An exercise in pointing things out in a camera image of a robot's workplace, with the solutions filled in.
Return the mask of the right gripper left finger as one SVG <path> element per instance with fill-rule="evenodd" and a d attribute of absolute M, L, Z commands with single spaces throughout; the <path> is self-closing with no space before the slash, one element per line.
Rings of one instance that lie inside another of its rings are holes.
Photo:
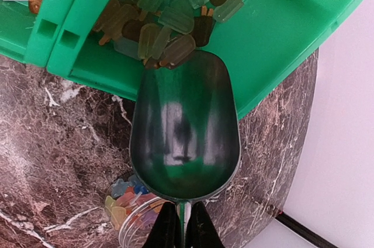
<path fill-rule="evenodd" d="M 142 248 L 175 247 L 178 220 L 175 204 L 165 202 Z"/>

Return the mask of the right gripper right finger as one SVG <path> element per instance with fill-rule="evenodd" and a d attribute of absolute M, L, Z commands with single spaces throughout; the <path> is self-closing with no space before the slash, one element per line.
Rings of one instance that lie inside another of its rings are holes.
<path fill-rule="evenodd" d="M 201 201 L 195 203 L 192 207 L 186 231 L 186 246 L 193 248 L 224 248 L 206 207 Z"/>

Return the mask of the clear plastic container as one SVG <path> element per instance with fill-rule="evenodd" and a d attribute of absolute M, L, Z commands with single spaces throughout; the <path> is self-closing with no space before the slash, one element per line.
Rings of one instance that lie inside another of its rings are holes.
<path fill-rule="evenodd" d="M 106 190 L 104 209 L 120 247 L 142 247 L 165 200 L 151 193 L 131 172 Z"/>

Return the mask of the metal scoop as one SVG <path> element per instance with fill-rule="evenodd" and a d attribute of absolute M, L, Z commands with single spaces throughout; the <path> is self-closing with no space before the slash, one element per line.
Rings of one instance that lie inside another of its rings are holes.
<path fill-rule="evenodd" d="M 233 89 L 221 58 L 195 50 L 174 69 L 143 72 L 129 153 L 139 180 L 175 204 L 175 247 L 187 247 L 193 205 L 223 190 L 240 162 Z"/>

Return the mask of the green three-compartment bin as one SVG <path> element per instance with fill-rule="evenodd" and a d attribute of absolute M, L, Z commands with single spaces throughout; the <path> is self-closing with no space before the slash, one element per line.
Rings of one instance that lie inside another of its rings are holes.
<path fill-rule="evenodd" d="M 143 68 L 91 29 L 108 0 L 1 2 L 1 54 L 51 74 L 134 100 Z M 239 117 L 255 108 L 358 7 L 362 0 L 244 0 L 214 26 L 205 50 L 226 64 Z"/>

